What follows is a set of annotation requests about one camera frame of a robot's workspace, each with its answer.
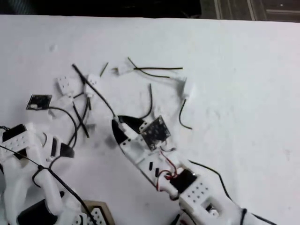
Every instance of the red wire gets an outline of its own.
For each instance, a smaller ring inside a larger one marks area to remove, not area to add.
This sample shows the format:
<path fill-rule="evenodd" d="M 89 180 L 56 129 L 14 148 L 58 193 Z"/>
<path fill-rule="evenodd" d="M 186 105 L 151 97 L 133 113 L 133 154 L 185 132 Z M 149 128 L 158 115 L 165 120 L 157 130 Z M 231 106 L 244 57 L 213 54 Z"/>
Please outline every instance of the red wire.
<path fill-rule="evenodd" d="M 175 173 L 175 175 L 174 176 L 177 176 L 177 168 L 176 168 L 176 166 L 174 165 L 174 163 L 172 163 L 172 161 L 171 160 L 169 160 L 169 158 L 167 157 L 167 156 L 165 156 L 164 154 L 163 154 L 163 152 L 162 151 L 160 151 L 160 153 L 166 158 L 166 160 L 174 167 L 174 173 Z"/>
<path fill-rule="evenodd" d="M 170 173 L 170 174 L 172 174 L 169 170 L 162 170 L 162 171 L 160 171 L 159 173 L 158 173 L 158 176 L 157 176 L 157 182 L 156 182 L 156 190 L 158 191 L 158 181 L 159 181 L 159 177 L 160 177 L 160 175 L 162 174 L 162 173 L 164 173 L 164 172 L 168 172 L 168 173 Z M 166 176 L 166 179 L 171 179 L 172 178 L 172 176 Z"/>

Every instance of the white connector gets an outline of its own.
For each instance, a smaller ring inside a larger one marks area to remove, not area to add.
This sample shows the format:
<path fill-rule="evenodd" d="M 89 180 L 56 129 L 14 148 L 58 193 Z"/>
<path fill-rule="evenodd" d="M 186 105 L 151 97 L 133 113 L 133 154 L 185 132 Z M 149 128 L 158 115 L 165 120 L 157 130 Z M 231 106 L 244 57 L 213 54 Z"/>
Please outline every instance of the white connector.
<path fill-rule="evenodd" d="M 97 83 L 100 81 L 100 77 L 94 74 L 89 74 L 87 80 L 91 83 L 91 85 L 93 85 L 94 88 L 96 88 Z M 94 90 L 88 84 L 85 84 L 84 86 L 84 93 L 89 98 L 95 95 Z"/>
<path fill-rule="evenodd" d="M 118 67 L 115 68 L 118 75 L 127 74 L 133 71 L 132 68 L 129 68 L 126 65 L 118 65 Z"/>
<path fill-rule="evenodd" d="M 58 86 L 63 95 L 72 97 L 74 90 L 74 80 L 70 76 L 61 76 L 57 78 Z"/>
<path fill-rule="evenodd" d="M 195 85 L 191 81 L 191 79 L 188 79 L 187 77 L 185 77 L 181 97 L 183 99 L 190 98 L 191 95 L 192 95 L 192 92 L 193 92 L 194 88 L 195 88 Z"/>
<path fill-rule="evenodd" d="M 67 95 L 64 95 L 63 97 L 53 101 L 51 103 L 50 106 L 52 107 L 57 107 L 57 108 L 61 108 L 64 110 L 68 110 L 69 108 L 72 107 L 73 105 L 73 98 L 69 97 Z M 59 118 L 62 115 L 64 115 L 64 112 L 57 110 L 57 109 L 49 109 L 49 112 L 55 117 L 55 118 Z"/>

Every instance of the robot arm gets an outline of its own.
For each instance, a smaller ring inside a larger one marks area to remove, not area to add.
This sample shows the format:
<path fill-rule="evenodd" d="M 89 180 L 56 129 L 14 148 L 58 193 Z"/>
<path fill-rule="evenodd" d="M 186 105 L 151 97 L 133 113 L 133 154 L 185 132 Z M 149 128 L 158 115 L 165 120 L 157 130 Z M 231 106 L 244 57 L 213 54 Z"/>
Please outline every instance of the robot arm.
<path fill-rule="evenodd" d="M 157 191 L 166 191 L 179 200 L 183 214 L 178 225 L 259 225 L 251 213 L 245 213 L 225 194 L 217 194 L 183 155 L 172 148 L 163 118 L 151 124 L 119 116 L 112 130 L 125 156 L 143 173 Z"/>

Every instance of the circuit board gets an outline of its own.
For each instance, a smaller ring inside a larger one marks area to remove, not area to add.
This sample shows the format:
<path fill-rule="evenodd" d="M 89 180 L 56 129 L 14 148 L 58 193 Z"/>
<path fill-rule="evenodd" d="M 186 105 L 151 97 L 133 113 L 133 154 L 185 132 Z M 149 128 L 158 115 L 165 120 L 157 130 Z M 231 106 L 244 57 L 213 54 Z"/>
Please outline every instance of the circuit board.
<path fill-rule="evenodd" d="M 159 116 L 142 131 L 142 137 L 151 151 L 157 148 L 158 143 L 164 142 L 170 136 L 170 131 L 162 116 Z"/>

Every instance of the black cable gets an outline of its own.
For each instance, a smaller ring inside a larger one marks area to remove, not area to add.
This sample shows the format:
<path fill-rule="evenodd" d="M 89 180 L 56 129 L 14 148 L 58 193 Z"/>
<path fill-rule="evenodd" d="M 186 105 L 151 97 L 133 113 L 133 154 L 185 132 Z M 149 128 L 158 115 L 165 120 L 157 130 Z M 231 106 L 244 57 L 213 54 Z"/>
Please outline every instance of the black cable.
<path fill-rule="evenodd" d="M 191 161 L 191 160 L 189 160 L 189 161 L 190 161 L 190 163 L 192 163 L 192 164 L 201 166 L 201 167 L 203 167 L 203 168 L 205 168 L 205 169 L 208 169 L 208 170 L 214 172 L 216 175 L 218 175 L 219 178 L 220 178 L 220 181 L 221 181 L 221 184 L 222 184 L 222 187 L 223 187 L 223 190 L 224 190 L 226 196 L 227 196 L 232 202 L 234 202 L 234 201 L 232 200 L 232 198 L 229 196 L 229 194 L 228 194 L 228 192 L 227 192 L 227 190 L 226 190 L 225 184 L 224 184 L 224 182 L 223 182 L 223 179 L 222 179 L 222 177 L 221 177 L 221 175 L 220 175 L 219 172 L 217 172 L 216 170 L 214 170 L 214 169 L 212 169 L 212 168 L 210 168 L 210 167 L 208 167 L 208 166 L 205 166 L 205 165 L 203 165 L 203 164 L 196 163 L 196 162 Z M 252 215 L 255 216 L 256 218 L 258 218 L 259 220 L 265 222 L 265 223 L 268 223 L 268 224 L 271 224 L 271 225 L 277 225 L 277 224 L 275 224 L 275 223 L 273 223 L 273 222 L 271 222 L 271 221 L 269 221 L 269 220 L 267 220 L 267 219 L 265 219 L 265 218 L 263 218 L 263 217 L 260 217 L 260 216 L 258 216 L 258 215 L 256 215 L 256 214 L 253 214 L 253 213 L 252 213 Z"/>
<path fill-rule="evenodd" d="M 78 118 L 78 120 L 79 120 L 79 124 L 82 125 L 82 128 L 83 128 L 83 130 L 84 130 L 84 132 L 85 132 L 85 135 L 87 136 L 87 138 L 90 138 L 89 132 L 88 132 L 88 130 L 87 130 L 87 128 L 86 128 L 86 126 L 85 126 L 83 120 L 81 119 L 81 117 L 80 117 L 80 115 L 79 115 L 79 112 L 78 112 L 78 110 L 77 110 L 77 108 L 76 108 L 74 102 L 73 102 L 73 109 L 74 109 L 75 114 L 76 114 L 76 116 L 77 116 L 77 118 Z"/>
<path fill-rule="evenodd" d="M 138 67 L 134 64 L 134 62 L 128 57 L 128 60 L 132 63 L 132 65 L 135 67 L 134 69 L 137 69 L 139 71 L 141 71 L 142 73 L 148 75 L 148 76 L 153 76 L 153 77 L 160 77 L 160 78 L 171 78 L 170 76 L 158 76 L 158 75 L 153 75 L 153 74 L 149 74 L 146 73 L 145 71 L 143 71 L 142 69 L 138 69 Z"/>
<path fill-rule="evenodd" d="M 75 99 L 75 98 L 78 98 L 79 96 L 81 96 L 81 95 L 83 95 L 84 94 L 84 92 L 81 92 L 80 94 L 78 94 L 78 95 L 75 95 L 73 98 Z"/>
<path fill-rule="evenodd" d="M 167 68 L 167 67 L 136 67 L 134 69 L 137 69 L 137 70 L 141 70 L 141 69 L 176 70 L 176 69 L 183 69 L 183 67 L 170 67 L 170 68 Z"/>
<path fill-rule="evenodd" d="M 32 163 L 34 163 L 35 165 L 38 165 L 35 161 L 31 160 L 30 158 L 28 158 L 27 156 L 22 155 L 21 153 L 17 152 L 17 151 L 12 151 L 11 149 L 8 149 L 2 145 L 0 145 L 0 148 L 6 149 L 7 151 L 13 152 L 14 154 L 17 154 L 19 156 L 21 156 L 22 158 L 28 159 L 29 161 L 31 161 Z"/>
<path fill-rule="evenodd" d="M 48 136 L 47 136 L 47 134 L 45 134 L 44 132 L 43 132 L 43 134 L 45 135 L 45 143 L 42 145 L 42 146 L 44 147 L 45 144 L 47 143 Z"/>
<path fill-rule="evenodd" d="M 83 112 L 83 115 L 82 115 L 82 121 L 84 121 L 85 116 L 86 116 L 86 113 L 87 113 L 87 111 L 88 111 L 89 100 L 90 100 L 90 98 L 87 98 L 87 102 L 86 102 L 86 105 L 85 105 L 85 109 L 84 109 L 84 112 Z M 80 128 L 80 126 L 81 126 L 81 123 L 78 124 L 76 131 L 73 133 L 72 137 L 70 138 L 70 140 L 69 140 L 69 142 L 68 142 L 68 144 L 67 144 L 68 146 L 70 146 L 70 144 L 72 143 L 74 137 L 77 136 L 77 132 L 78 132 L 78 129 Z"/>
<path fill-rule="evenodd" d="M 144 118 L 148 117 L 150 115 L 150 113 L 152 112 L 152 108 L 153 108 L 153 95 L 152 95 L 152 86 L 151 86 L 151 83 L 149 84 L 149 90 L 150 90 L 150 109 L 149 109 L 149 111 L 147 112 L 146 115 L 140 117 L 139 119 L 144 119 Z"/>
<path fill-rule="evenodd" d="M 185 212 L 185 214 L 188 215 L 188 217 L 193 221 L 193 223 L 194 223 L 195 225 L 197 225 L 196 222 L 195 222 L 195 221 L 193 220 L 193 218 L 191 217 L 191 215 L 189 215 L 188 212 L 187 212 L 186 210 L 182 210 L 182 211 Z"/>
<path fill-rule="evenodd" d="M 182 110 L 183 110 L 183 107 L 184 107 L 186 101 L 187 101 L 186 99 L 183 101 L 183 104 L 182 104 L 182 106 L 181 106 L 181 108 L 180 108 L 180 112 L 179 112 L 179 123 L 180 123 L 184 128 L 187 128 L 187 129 L 192 130 L 191 127 L 188 127 L 188 126 L 184 125 L 184 124 L 181 122 L 181 114 L 182 114 Z"/>
<path fill-rule="evenodd" d="M 103 75 L 103 73 L 104 73 L 104 71 L 105 71 L 105 69 L 106 69 L 107 65 L 108 65 L 108 62 L 105 64 L 105 66 L 104 66 L 103 70 L 101 71 L 101 73 L 100 73 L 100 77 L 102 77 L 102 75 Z"/>
<path fill-rule="evenodd" d="M 104 101 L 104 103 L 107 105 L 107 107 L 110 109 L 110 111 L 112 112 L 113 117 L 116 117 L 116 114 L 114 113 L 113 109 L 111 108 L 111 106 L 108 104 L 107 100 L 97 91 L 96 88 L 94 88 L 94 86 L 83 76 L 83 74 L 80 72 L 80 70 L 78 69 L 78 67 L 75 64 L 72 64 L 72 67 L 74 68 L 74 70 L 78 73 L 78 75 L 81 77 L 81 79 L 90 86 L 90 88 L 93 89 L 93 91 Z"/>
<path fill-rule="evenodd" d="M 6 127 L 6 126 L 0 126 L 0 129 L 3 129 L 3 130 L 5 130 L 5 131 L 10 130 L 10 128 L 8 128 L 8 127 Z"/>
<path fill-rule="evenodd" d="M 247 214 L 247 209 L 242 210 L 242 217 L 240 218 L 240 225 L 244 224 L 245 215 Z"/>
<path fill-rule="evenodd" d="M 80 203 L 81 205 L 83 206 L 83 208 L 86 210 L 87 214 L 89 215 L 91 221 L 93 222 L 94 225 L 97 225 L 97 222 L 95 221 L 94 217 L 92 216 L 92 214 L 90 213 L 88 207 L 86 206 L 86 204 L 84 203 L 84 201 L 79 197 L 78 194 L 76 194 L 55 172 L 53 172 L 51 170 L 51 168 L 45 168 L 43 167 L 42 165 L 36 163 L 35 161 L 31 160 L 30 158 L 20 154 L 19 152 L 16 152 L 16 151 L 13 151 L 13 150 L 10 150 L 2 145 L 0 145 L 1 148 L 3 149 L 6 149 L 10 152 L 13 152 L 14 154 L 17 154 L 17 155 L 20 155 L 21 157 L 31 161 L 32 163 L 34 163 L 35 165 L 37 165 L 37 172 L 32 176 L 32 180 L 33 182 L 36 184 L 36 182 L 34 181 L 34 178 L 38 175 L 39 172 L 41 172 L 43 169 L 46 169 L 49 171 L 49 173 L 68 191 L 70 192 L 71 195 L 73 195 Z"/>
<path fill-rule="evenodd" d="M 58 108 L 58 107 L 53 107 L 53 106 L 49 106 L 47 109 L 56 109 L 56 110 L 60 110 L 64 113 L 66 113 L 70 119 L 72 120 L 73 124 L 74 124 L 74 128 L 75 128 L 75 141 L 74 141 L 74 145 L 71 147 L 71 148 L 74 148 L 75 145 L 76 145 L 76 142 L 77 142 L 77 127 L 76 127 L 76 122 L 75 122 L 75 119 L 71 116 L 71 114 L 67 111 L 67 110 L 64 110 L 64 109 L 61 109 L 61 108 Z"/>

